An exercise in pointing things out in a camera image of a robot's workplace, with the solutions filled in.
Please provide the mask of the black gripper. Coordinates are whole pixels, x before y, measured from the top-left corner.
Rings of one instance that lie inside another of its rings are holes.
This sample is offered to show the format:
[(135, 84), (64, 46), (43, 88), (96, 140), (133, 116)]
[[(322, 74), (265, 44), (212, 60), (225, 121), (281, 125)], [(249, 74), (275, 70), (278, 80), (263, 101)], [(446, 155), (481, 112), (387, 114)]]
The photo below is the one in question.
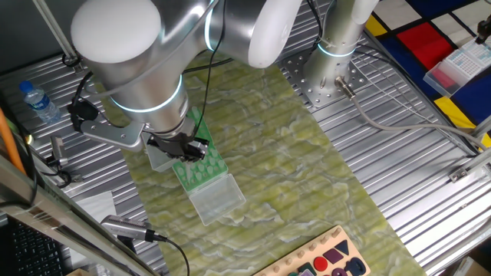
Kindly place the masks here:
[(209, 147), (209, 141), (201, 138), (191, 139), (186, 134), (178, 134), (175, 137), (164, 139), (154, 133), (147, 139), (147, 145), (156, 147), (171, 159), (183, 159), (185, 162), (198, 162), (203, 160)]

